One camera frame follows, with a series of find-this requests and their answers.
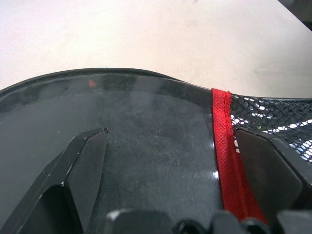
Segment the table tennis paddle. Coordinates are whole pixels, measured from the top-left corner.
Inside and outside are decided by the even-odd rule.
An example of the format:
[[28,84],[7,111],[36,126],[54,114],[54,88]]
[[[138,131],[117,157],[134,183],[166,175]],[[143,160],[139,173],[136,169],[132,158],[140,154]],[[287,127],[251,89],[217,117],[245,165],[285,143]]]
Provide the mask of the table tennis paddle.
[[119,209],[208,226],[222,207],[209,105],[164,94],[57,84],[0,100],[0,228],[43,168],[82,132],[109,131],[87,233]]

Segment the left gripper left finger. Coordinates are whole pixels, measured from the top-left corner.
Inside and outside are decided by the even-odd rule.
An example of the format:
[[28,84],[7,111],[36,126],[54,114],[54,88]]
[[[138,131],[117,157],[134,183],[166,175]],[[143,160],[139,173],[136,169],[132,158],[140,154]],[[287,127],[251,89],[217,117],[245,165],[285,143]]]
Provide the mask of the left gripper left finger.
[[0,234],[83,234],[98,195],[108,130],[81,133],[39,174]]

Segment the black red paddle case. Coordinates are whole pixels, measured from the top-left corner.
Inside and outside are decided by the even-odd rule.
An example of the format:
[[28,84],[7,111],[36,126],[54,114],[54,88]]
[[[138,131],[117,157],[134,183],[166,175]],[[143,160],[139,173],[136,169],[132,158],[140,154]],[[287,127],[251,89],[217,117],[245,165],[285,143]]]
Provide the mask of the black red paddle case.
[[204,106],[209,95],[215,163],[222,207],[208,226],[194,219],[173,222],[159,210],[119,209],[106,214],[97,234],[312,234],[312,210],[282,210],[267,220],[253,195],[238,143],[237,128],[283,138],[306,162],[312,164],[312,98],[269,98],[235,95],[206,89],[163,74],[116,68],[77,69],[51,73],[0,90],[0,100],[44,85],[140,91],[164,94]]

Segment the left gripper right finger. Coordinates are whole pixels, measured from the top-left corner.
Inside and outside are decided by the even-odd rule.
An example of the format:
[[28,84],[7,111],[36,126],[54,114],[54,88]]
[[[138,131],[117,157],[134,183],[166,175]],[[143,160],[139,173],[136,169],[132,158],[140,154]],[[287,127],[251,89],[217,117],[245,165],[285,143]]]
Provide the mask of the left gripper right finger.
[[246,128],[235,129],[234,136],[249,187],[267,220],[282,210],[312,210],[312,164],[279,136]]

